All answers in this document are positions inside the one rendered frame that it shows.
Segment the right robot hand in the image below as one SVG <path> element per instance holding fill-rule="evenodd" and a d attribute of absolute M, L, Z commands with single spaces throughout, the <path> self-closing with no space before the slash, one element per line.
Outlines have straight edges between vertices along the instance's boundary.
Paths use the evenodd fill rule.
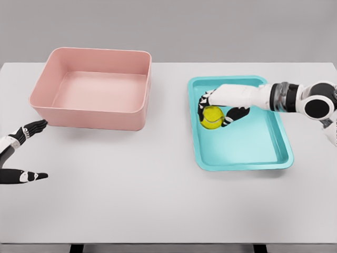
<path fill-rule="evenodd" d="M 203 120 L 205 107 L 217 106 L 224 114 L 221 127 L 226 127 L 249 114 L 256 93 L 256 87 L 234 84 L 223 84 L 217 89 L 206 91 L 197 106 L 199 121 Z"/>

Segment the yellow tennis ball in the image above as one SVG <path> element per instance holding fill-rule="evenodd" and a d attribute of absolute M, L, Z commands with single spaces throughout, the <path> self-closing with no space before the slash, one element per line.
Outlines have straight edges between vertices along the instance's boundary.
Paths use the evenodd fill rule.
<path fill-rule="evenodd" d="M 224 120 L 222 110 L 217 106 L 207 106 L 203 111 L 203 120 L 201 126 L 208 130 L 219 128 Z"/>

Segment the blue tray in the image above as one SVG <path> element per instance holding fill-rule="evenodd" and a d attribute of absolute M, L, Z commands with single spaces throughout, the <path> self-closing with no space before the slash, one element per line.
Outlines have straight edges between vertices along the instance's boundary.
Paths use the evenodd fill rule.
<path fill-rule="evenodd" d="M 294 155 L 277 112 L 252 107 L 248 116 L 215 130 L 201 126 L 197 103 L 205 91 L 221 84 L 258 87 L 267 83 L 256 75 L 203 76 L 189 80 L 188 97 L 195 161 L 207 171 L 286 169 Z"/>

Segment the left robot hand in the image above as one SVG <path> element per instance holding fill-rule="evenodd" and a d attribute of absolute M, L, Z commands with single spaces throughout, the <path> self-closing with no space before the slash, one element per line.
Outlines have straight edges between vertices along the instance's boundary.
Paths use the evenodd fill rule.
<path fill-rule="evenodd" d="M 47 124 L 48 122 L 44 119 L 34 121 L 0 138 L 0 184 L 24 184 L 48 178 L 47 173 L 3 168 L 7 159 L 12 156 L 27 139 L 37 133 L 41 133 Z"/>

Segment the pink basket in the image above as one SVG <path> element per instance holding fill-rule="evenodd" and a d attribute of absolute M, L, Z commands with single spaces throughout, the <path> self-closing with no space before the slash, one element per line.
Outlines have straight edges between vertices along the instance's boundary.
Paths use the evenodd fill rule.
<path fill-rule="evenodd" d="M 151 71 L 146 51 L 60 47 L 28 101 L 51 126 L 138 131 L 146 122 Z"/>

